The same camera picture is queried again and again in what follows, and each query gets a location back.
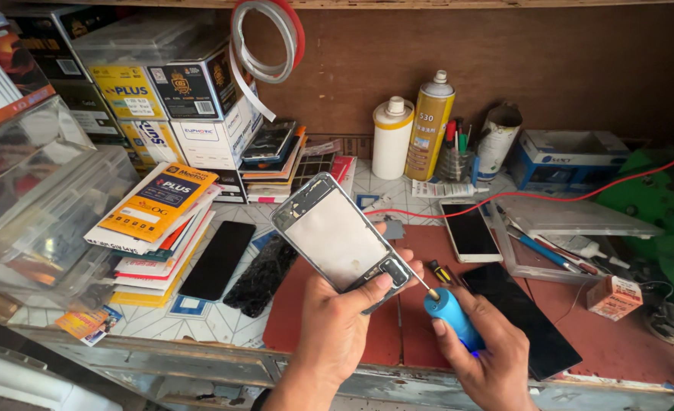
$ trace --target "wooden shelf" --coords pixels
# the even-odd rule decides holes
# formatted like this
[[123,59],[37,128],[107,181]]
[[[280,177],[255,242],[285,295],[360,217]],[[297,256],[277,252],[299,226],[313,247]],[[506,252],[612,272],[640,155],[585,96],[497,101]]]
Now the wooden shelf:
[[[231,9],[237,0],[20,0],[35,3],[112,6],[168,6]],[[577,7],[651,5],[674,0],[289,0],[295,9],[401,10],[506,9],[517,7]]]

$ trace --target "hand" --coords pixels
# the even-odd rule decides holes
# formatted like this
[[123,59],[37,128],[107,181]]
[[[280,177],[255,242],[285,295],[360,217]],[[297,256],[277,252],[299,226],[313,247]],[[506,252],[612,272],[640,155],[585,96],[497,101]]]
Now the hand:
[[[375,228],[382,234],[387,226],[378,223]],[[413,251],[396,252],[423,278],[423,263],[413,260]],[[418,280],[412,279],[402,290],[416,284]],[[289,369],[308,369],[315,381],[327,381],[336,391],[352,375],[365,351],[370,316],[361,312],[380,301],[391,286],[390,275],[382,274],[357,290],[338,294],[315,272],[306,286],[301,340]]]
[[433,320],[438,345],[456,370],[461,386],[484,411],[537,411],[527,389],[530,342],[493,304],[467,289],[446,286],[481,334],[486,350],[474,358],[451,325]]

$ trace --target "yellow spray can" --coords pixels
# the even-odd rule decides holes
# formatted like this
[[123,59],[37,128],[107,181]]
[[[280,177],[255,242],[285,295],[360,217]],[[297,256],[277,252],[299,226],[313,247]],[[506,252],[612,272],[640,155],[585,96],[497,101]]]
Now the yellow spray can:
[[447,84],[443,70],[435,73],[433,81],[421,86],[411,144],[405,159],[405,175],[408,178],[425,182],[433,177],[455,97],[456,91]]

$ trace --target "left hand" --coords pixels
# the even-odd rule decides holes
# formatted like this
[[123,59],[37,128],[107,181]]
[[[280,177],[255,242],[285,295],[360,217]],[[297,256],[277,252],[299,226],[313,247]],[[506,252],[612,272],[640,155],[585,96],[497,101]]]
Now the left hand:
[[[382,234],[387,226],[381,222],[375,228]],[[423,262],[413,260],[413,251],[395,251],[423,278]],[[411,279],[398,293],[416,284],[418,279]],[[306,372],[313,381],[326,382],[336,391],[352,375],[365,351],[370,316],[361,312],[377,304],[391,286],[392,278],[386,273],[357,290],[339,294],[314,272],[306,285],[301,340],[289,369]]]

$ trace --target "plastic tray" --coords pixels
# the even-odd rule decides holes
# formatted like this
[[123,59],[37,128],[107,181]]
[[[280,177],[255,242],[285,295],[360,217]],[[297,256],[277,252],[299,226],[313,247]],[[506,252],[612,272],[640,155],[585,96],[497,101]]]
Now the plastic tray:
[[93,247],[83,235],[139,181],[122,147],[101,146],[0,230],[0,290],[56,288]]
[[528,235],[661,236],[664,229],[590,201],[502,197],[495,203]]
[[111,300],[115,288],[114,268],[120,261],[121,257],[111,254],[111,249],[93,246],[52,290],[32,293],[15,289],[8,291],[26,306],[96,311]]
[[58,96],[0,124],[0,229],[94,152]]
[[512,241],[507,234],[506,226],[497,211],[496,201],[488,205],[492,228],[497,236],[499,251],[502,253],[507,272],[516,277],[541,279],[544,281],[565,282],[569,284],[595,284],[602,276],[578,274],[556,266],[548,259],[536,258],[529,247],[519,241]]
[[164,66],[201,33],[213,31],[214,20],[211,10],[142,10],[72,44],[87,66]]

